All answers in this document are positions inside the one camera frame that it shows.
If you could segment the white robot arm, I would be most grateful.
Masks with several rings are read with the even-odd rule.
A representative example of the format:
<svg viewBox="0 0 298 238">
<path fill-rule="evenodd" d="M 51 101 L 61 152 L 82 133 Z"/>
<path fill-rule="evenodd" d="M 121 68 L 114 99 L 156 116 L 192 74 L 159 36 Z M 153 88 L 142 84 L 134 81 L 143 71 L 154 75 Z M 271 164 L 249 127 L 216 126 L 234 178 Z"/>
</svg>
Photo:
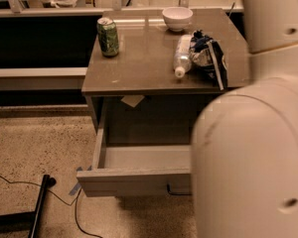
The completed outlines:
<svg viewBox="0 0 298 238">
<path fill-rule="evenodd" d="M 242 0 L 250 84 L 192 137 L 198 238 L 298 238 L 298 0 Z"/>
</svg>

